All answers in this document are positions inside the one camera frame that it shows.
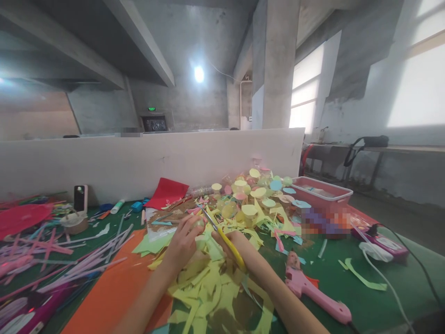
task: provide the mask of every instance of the window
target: window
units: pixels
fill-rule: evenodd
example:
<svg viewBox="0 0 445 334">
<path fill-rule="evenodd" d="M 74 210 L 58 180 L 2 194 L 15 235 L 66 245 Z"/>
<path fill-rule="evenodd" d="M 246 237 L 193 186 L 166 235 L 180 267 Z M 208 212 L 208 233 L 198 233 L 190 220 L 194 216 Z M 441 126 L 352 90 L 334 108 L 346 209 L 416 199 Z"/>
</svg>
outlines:
<svg viewBox="0 0 445 334">
<path fill-rule="evenodd" d="M 306 128 L 312 133 L 314 111 L 320 86 L 324 44 L 295 65 L 293 71 L 290 128 Z"/>
</svg>

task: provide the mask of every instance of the black cable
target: black cable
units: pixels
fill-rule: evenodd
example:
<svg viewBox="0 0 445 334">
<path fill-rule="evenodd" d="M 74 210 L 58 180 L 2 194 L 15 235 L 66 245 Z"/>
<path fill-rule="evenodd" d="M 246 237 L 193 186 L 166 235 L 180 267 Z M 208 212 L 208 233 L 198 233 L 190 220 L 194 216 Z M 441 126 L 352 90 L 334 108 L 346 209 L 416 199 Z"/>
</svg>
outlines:
<svg viewBox="0 0 445 334">
<path fill-rule="evenodd" d="M 434 298 L 436 298 L 436 302 L 439 305 L 439 307 L 442 309 L 442 302 L 440 301 L 439 295 L 436 292 L 436 289 L 434 288 L 432 282 L 431 282 L 431 278 L 430 275 L 428 274 L 428 272 L 426 271 L 423 263 L 413 254 L 413 252 L 410 251 L 410 249 L 408 248 L 408 246 L 403 242 L 403 240 L 399 237 L 399 235 L 397 233 L 395 233 L 393 230 L 391 230 L 389 227 L 387 227 L 386 225 L 379 223 L 379 225 L 382 225 L 384 227 L 386 227 L 388 230 L 390 230 L 396 237 L 397 239 L 402 243 L 402 245 L 405 246 L 405 248 L 408 250 L 408 252 L 416 259 L 416 261 L 420 264 L 425 276 L 426 276 L 426 280 L 428 281 L 428 284 L 430 285 L 430 289 L 432 294 L 434 295 Z"/>
<path fill-rule="evenodd" d="M 348 326 L 352 329 L 352 331 L 354 332 L 354 334 L 360 334 L 360 332 L 358 331 L 357 327 L 354 326 L 354 324 L 351 322 L 348 322 Z"/>
</svg>

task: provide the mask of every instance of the hand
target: hand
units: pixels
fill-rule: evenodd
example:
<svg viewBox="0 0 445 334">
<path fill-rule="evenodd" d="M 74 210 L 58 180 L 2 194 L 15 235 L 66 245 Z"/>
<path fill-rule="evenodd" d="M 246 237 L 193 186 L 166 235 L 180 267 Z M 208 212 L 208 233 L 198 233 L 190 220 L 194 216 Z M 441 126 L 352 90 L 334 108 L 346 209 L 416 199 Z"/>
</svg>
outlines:
<svg viewBox="0 0 445 334">
<path fill-rule="evenodd" d="M 192 215 L 183 218 L 165 251 L 158 270 L 164 271 L 170 279 L 174 279 L 179 274 L 196 251 L 195 238 L 204 232 L 202 226 L 193 227 L 199 220 L 201 217 Z"/>
<path fill-rule="evenodd" d="M 215 239 L 217 243 L 220 244 L 222 250 L 235 262 L 235 257 L 233 256 L 232 251 L 226 245 L 223 238 L 213 231 L 212 237 Z M 240 231 L 233 231 L 226 234 L 226 237 L 233 243 L 235 248 L 240 253 L 247 269 L 250 272 L 258 272 L 264 268 L 264 266 L 268 266 L 267 261 L 261 256 L 260 253 L 253 247 L 253 245 L 247 240 L 247 238 Z"/>
</svg>

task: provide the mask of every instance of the pink glue gun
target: pink glue gun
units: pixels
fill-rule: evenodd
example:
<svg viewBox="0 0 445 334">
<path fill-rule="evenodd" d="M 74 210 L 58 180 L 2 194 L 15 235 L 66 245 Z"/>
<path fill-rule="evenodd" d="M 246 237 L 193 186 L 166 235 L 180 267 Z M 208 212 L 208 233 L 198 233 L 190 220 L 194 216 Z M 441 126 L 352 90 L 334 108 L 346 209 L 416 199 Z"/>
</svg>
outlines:
<svg viewBox="0 0 445 334">
<path fill-rule="evenodd" d="M 307 295 L 338 322 L 347 325 L 352 321 L 351 312 L 345 304 L 330 299 L 306 278 L 294 251 L 290 251 L 287 257 L 286 285 L 298 298 L 302 294 Z"/>
</svg>

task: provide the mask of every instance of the yellow scissors handle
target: yellow scissors handle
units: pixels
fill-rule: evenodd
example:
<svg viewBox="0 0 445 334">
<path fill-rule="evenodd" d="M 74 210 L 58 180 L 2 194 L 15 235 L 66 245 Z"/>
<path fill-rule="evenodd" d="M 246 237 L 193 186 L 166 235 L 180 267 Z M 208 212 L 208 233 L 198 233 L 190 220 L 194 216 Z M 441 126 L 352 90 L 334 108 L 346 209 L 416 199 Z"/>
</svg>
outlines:
<svg viewBox="0 0 445 334">
<path fill-rule="evenodd" d="M 224 232 L 221 230 L 220 227 L 218 227 L 218 234 L 221 236 L 221 238 L 224 240 L 226 245 L 230 248 L 231 252 L 233 253 L 236 263 L 240 267 L 241 271 L 244 273 L 247 273 L 246 265 L 244 264 L 244 260 L 242 259 L 240 253 L 236 249 L 235 245 L 229 240 L 229 238 L 224 234 Z"/>
</svg>

